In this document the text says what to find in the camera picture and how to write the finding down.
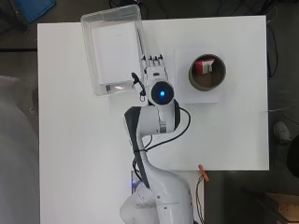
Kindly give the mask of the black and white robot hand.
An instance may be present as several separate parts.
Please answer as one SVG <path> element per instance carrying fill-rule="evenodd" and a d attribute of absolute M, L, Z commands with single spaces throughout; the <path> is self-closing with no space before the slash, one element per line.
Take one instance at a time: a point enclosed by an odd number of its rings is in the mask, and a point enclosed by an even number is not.
<path fill-rule="evenodd" d="M 145 83 L 149 85 L 156 80 L 168 80 L 168 74 L 164 66 L 164 57 L 162 54 L 158 56 L 143 56 L 141 62 L 144 67 Z"/>

